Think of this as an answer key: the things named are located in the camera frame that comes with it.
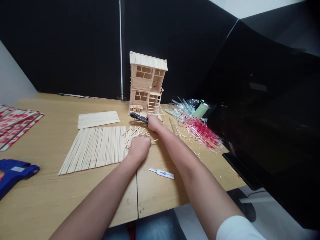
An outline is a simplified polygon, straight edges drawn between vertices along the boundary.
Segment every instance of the wooden table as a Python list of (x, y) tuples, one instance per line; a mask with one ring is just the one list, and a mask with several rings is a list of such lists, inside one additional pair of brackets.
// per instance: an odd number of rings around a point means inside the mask
[[(38, 174), (20, 181), (0, 201), (0, 239), (48, 239), (71, 211), (116, 166), (58, 176), (58, 172), (78, 132), (78, 114), (116, 110), (121, 122), (109, 126), (133, 125), (128, 116), (128, 103), (116, 100), (59, 96), (39, 93), (19, 101), (18, 108), (39, 110), (45, 116), (12, 147), (0, 153), (0, 159), (17, 159), (40, 166)], [(169, 115), (164, 117), (168, 125)], [(119, 225), (153, 213), (188, 203), (181, 177), (172, 163), (164, 143), (159, 139), (148, 158), (131, 179), (110, 226)], [(230, 170), (219, 154), (216, 156), (203, 145), (187, 143), (202, 160), (225, 190), (245, 183)], [(175, 174), (164, 178), (148, 171), (152, 167)]]
[[(171, 129), (169, 127), (169, 117), (171, 117), (169, 114), (165, 115), (163, 124)], [(229, 163), (222, 156), (223, 152), (216, 155), (203, 144), (198, 145), (200, 142), (191, 138), (188, 132), (182, 132), (182, 129), (184, 129), (183, 125), (179, 126), (177, 122), (175, 122), (175, 125), (178, 127), (179, 132), (187, 136), (187, 138), (180, 137), (180, 139), (183, 140), (191, 150), (197, 154), (200, 153), (200, 157), (202, 157), (200, 160), (212, 172), (226, 191), (246, 185), (245, 182), (230, 169)], [(155, 132), (150, 132), (150, 136), (152, 139), (158, 139), (158, 141), (156, 145), (150, 148), (146, 161), (137, 171), (139, 218), (190, 202), (182, 178), (173, 164), (164, 142)], [(155, 175), (154, 172), (149, 171), (149, 168), (173, 173), (174, 180)]]

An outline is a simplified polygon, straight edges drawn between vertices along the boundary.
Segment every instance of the green roll of tape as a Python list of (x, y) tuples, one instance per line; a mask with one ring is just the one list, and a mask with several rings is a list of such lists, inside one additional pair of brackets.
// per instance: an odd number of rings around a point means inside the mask
[(193, 116), (197, 118), (202, 118), (202, 116), (207, 112), (208, 109), (209, 105), (202, 102), (198, 109), (194, 112)]

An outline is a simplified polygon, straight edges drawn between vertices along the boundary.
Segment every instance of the black scissors handle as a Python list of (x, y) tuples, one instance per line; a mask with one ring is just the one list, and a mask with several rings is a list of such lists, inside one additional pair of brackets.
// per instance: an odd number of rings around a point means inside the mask
[(146, 124), (148, 124), (148, 119), (145, 117), (141, 117), (139, 114), (137, 113), (130, 113), (130, 116), (133, 118), (136, 118), (138, 120), (140, 120), (141, 122), (145, 122)]

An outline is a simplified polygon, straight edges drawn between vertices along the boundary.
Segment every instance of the white sleeve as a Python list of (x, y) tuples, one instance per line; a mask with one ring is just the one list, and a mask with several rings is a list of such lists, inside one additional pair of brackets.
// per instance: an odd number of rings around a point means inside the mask
[(242, 216), (232, 216), (224, 220), (217, 232), (216, 240), (266, 240), (249, 222)]

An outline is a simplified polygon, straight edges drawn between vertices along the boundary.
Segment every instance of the wooden sticks laid flat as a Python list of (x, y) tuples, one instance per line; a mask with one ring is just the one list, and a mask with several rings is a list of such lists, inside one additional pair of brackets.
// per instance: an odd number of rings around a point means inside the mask
[(128, 154), (125, 126), (80, 129), (58, 175), (121, 162)]
[(117, 111), (79, 114), (78, 129), (120, 122)]

